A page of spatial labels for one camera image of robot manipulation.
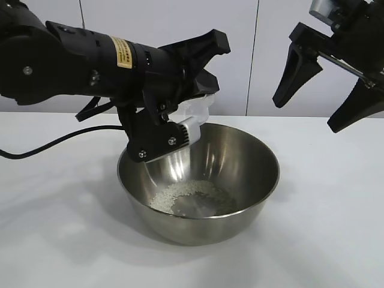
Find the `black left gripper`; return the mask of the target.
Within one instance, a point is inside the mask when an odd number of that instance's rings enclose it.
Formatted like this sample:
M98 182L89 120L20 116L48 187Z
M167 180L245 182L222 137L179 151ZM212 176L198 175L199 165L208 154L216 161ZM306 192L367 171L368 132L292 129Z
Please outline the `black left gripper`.
M216 29L161 47L133 47L139 78L134 105L143 108L133 112L134 125L164 124L182 102L217 93L218 80L205 66L231 52L227 35Z

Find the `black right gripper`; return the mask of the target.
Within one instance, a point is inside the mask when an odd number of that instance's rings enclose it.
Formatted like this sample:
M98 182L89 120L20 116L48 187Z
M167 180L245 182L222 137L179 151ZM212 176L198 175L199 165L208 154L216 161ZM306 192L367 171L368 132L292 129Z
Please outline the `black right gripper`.
M304 23L296 25L272 100L276 107L285 106L323 70L318 58L325 58L361 79L327 121L338 133L383 111L383 89L377 88L383 86L383 1L313 1L309 14L332 34L327 36Z

